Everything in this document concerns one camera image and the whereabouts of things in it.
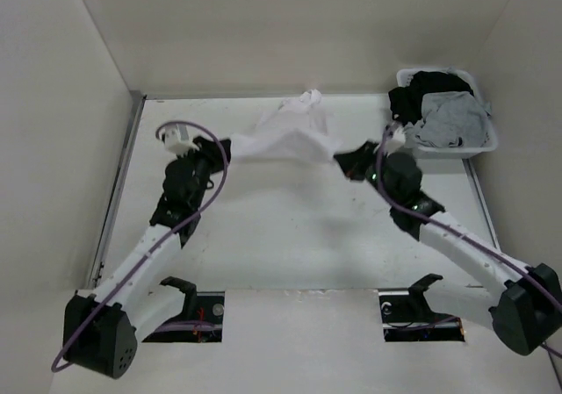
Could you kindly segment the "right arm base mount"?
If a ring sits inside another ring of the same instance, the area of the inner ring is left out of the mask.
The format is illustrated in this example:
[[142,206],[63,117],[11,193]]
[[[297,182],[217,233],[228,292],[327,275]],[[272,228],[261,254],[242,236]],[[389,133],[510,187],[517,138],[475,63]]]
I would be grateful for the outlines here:
[[378,292],[385,342],[464,342],[460,318],[430,309],[426,291],[442,276],[428,274],[407,288]]

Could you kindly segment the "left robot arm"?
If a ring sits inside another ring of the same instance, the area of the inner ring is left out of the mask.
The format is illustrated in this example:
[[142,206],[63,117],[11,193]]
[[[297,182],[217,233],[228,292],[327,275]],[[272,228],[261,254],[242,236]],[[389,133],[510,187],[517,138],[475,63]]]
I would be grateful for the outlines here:
[[89,295],[75,294],[64,312],[61,352],[53,372],[76,365],[112,379],[130,367],[138,346],[170,319],[188,322],[197,312],[193,283],[165,269],[182,252],[224,187],[229,139],[195,139],[195,146],[164,171],[162,194],[149,226],[125,260]]

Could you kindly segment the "white tank top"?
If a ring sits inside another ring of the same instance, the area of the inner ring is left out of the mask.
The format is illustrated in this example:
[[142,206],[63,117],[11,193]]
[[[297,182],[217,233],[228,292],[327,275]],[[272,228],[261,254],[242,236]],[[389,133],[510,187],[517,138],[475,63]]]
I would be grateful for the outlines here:
[[249,161],[298,160],[329,163],[342,142],[324,110],[322,94],[308,90],[289,97],[243,133],[230,136],[231,158]]

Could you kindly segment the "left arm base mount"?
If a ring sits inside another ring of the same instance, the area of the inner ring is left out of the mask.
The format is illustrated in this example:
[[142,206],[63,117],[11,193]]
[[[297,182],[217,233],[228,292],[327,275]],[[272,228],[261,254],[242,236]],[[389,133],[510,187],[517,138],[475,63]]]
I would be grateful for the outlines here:
[[155,337],[158,342],[222,342],[224,293],[200,292],[194,283],[176,277],[165,278],[161,285],[181,292],[183,307],[175,317],[164,322],[164,326],[174,326],[177,330],[157,333]]

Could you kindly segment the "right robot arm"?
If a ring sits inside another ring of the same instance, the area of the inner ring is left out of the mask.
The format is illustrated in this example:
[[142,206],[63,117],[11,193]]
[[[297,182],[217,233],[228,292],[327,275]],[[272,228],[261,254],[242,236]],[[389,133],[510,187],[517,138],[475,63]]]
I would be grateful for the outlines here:
[[366,141],[334,159],[350,181],[367,182],[390,206],[394,224],[443,254],[482,286],[480,294],[437,296],[413,285],[407,309],[416,319],[436,312],[491,329],[519,355],[530,355],[561,328],[561,285],[554,269],[518,261],[470,233],[443,205],[422,190],[422,171],[406,152],[387,153]]

